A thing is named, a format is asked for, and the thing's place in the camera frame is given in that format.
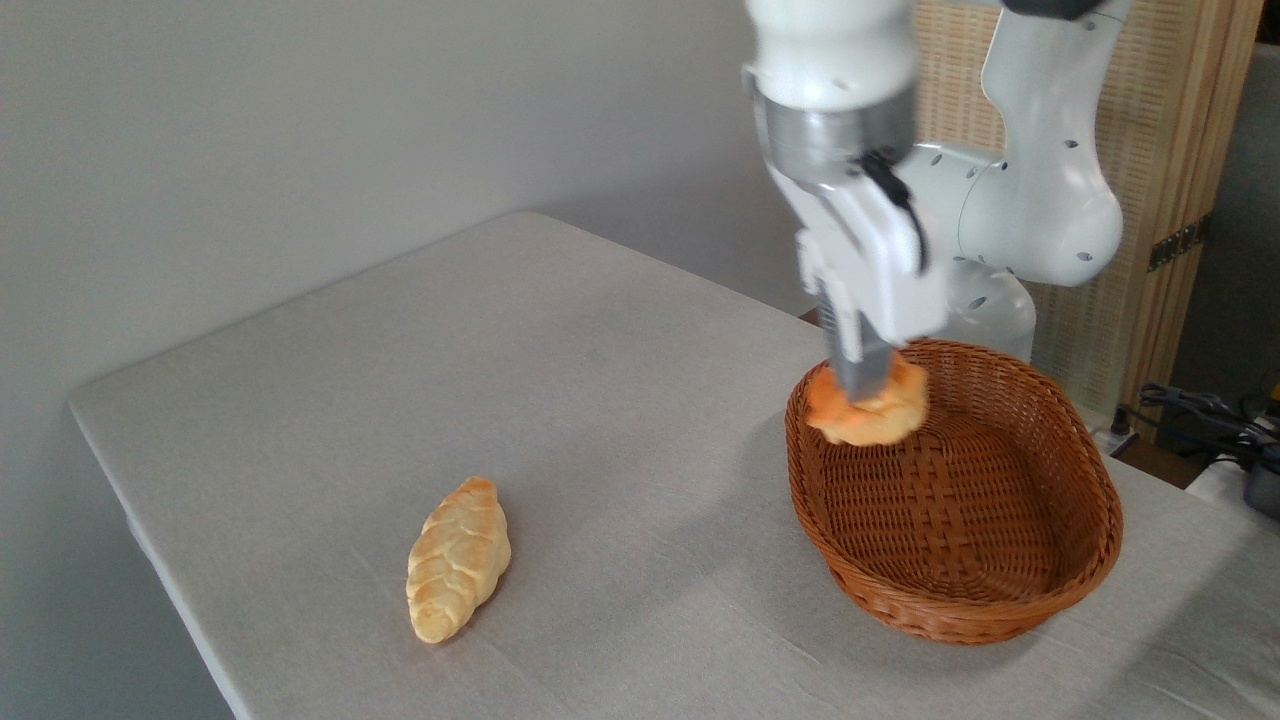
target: basket rim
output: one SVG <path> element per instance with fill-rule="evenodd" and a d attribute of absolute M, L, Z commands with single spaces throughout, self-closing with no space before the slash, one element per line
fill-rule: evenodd
<path fill-rule="evenodd" d="M 836 546 L 835 541 L 819 529 L 822 528 L 822 524 L 818 521 L 808 493 L 801 487 L 801 473 L 796 470 L 791 473 L 791 498 L 797 515 L 801 515 L 803 511 L 801 520 L 808 519 L 808 523 L 801 521 L 801 527 L 804 527 L 805 534 L 809 536 L 810 542 L 818 547 L 828 565 L 832 565 L 833 569 L 838 565 L 838 570 L 842 574 L 847 573 L 854 575 L 858 583 L 864 585 L 868 591 L 881 593 L 886 597 L 892 597 L 893 600 L 905 603 L 927 601 L 934 610 L 946 607 L 947 612 L 955 615 L 965 615 L 966 611 L 982 614 L 983 611 L 991 609 L 1000 609 L 1001 618 L 1004 619 L 1032 619 L 1064 610 L 1083 600 L 1106 578 L 1119 559 L 1124 516 L 1115 484 L 1111 482 L 1111 478 L 1102 464 L 1102 457 L 1093 443 L 1093 438 L 1084 427 L 1084 421 L 1076 413 L 1075 406 L 1071 405 L 1070 400 L 1066 398 L 1066 395 L 1056 383 L 1053 383 L 1053 380 L 1015 357 L 986 347 L 943 340 L 918 340 L 909 347 L 934 347 L 938 350 L 948 350 L 961 354 L 986 355 L 988 359 L 1005 365 L 1010 372 L 1034 380 L 1036 384 L 1044 391 L 1047 395 L 1046 400 L 1052 400 L 1051 406 L 1053 407 L 1055 414 L 1064 420 L 1064 427 L 1070 427 L 1071 430 L 1082 439 L 1080 443 L 1076 443 L 1079 447 L 1078 452 L 1083 455 L 1084 460 L 1084 462 L 1078 464 L 1082 470 L 1082 482 L 1097 483 L 1106 501 L 1106 527 L 1105 532 L 1101 533 L 1102 537 L 1093 560 L 1091 560 L 1079 574 L 1068 579 L 1060 587 L 1043 593 L 1030 594 L 1024 598 L 974 600 L 914 588 L 870 570 L 855 556 L 846 553 Z M 791 400 L 787 404 L 787 414 L 796 411 L 797 405 L 803 405 L 803 391 L 808 387 L 814 374 L 828 364 L 829 361 L 823 360 L 805 373 L 792 391 Z M 803 421 L 797 423 L 797 427 L 801 432 L 818 433 L 818 430 L 809 428 Z M 799 448 L 796 446 L 799 445 L 800 438 L 792 437 L 791 433 L 787 433 L 787 436 L 788 454 L 797 452 Z M 1010 615 L 1010 611 L 1015 611 L 1015 614 Z"/>

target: white wall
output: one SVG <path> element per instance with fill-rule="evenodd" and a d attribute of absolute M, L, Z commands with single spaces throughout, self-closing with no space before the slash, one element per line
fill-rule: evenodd
<path fill-rule="evenodd" d="M 739 0 L 0 4 L 0 717 L 225 717 L 76 386 L 516 209 L 788 311 Z"/>

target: brown woven basket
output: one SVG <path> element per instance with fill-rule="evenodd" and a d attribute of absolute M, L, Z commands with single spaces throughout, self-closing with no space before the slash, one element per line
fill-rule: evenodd
<path fill-rule="evenodd" d="M 1016 637 L 1079 602 L 1120 552 L 1120 498 L 1071 404 L 1029 365 L 918 341 L 929 414 L 893 446 L 835 446 L 787 404 L 791 498 L 836 583 L 900 630 L 952 644 Z"/>

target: pastry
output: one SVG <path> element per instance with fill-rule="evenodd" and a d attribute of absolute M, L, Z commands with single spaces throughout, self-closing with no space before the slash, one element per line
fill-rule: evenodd
<path fill-rule="evenodd" d="M 836 374 L 824 366 L 809 383 L 805 424 L 822 430 L 835 445 L 893 445 L 924 423 L 927 377 L 924 368 L 911 365 L 895 351 L 884 389 L 850 404 Z"/>
<path fill-rule="evenodd" d="M 408 553 L 408 615 L 422 642 L 453 637 L 493 594 L 511 562 L 498 488 L 467 478 L 426 519 Z"/>

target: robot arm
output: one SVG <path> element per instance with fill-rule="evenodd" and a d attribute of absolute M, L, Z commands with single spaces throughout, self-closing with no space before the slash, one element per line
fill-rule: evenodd
<path fill-rule="evenodd" d="M 1073 23 L 1000 17 L 982 87 L 1005 119 L 1004 154 L 929 143 L 896 167 L 946 219 L 946 256 L 1060 286 L 1111 260 L 1123 218 L 1093 126 L 1129 4 L 1111 0 Z"/>
<path fill-rule="evenodd" d="M 1098 4 L 1006 3 L 1055 17 Z M 801 279 L 818 299 L 832 369 L 850 401 L 864 400 L 883 388 L 892 346 L 947 320 L 946 269 L 936 260 L 951 256 L 950 227 L 940 232 L 891 169 L 915 141 L 914 1 L 746 5 L 758 36 L 748 79 L 763 151 L 804 224 Z"/>

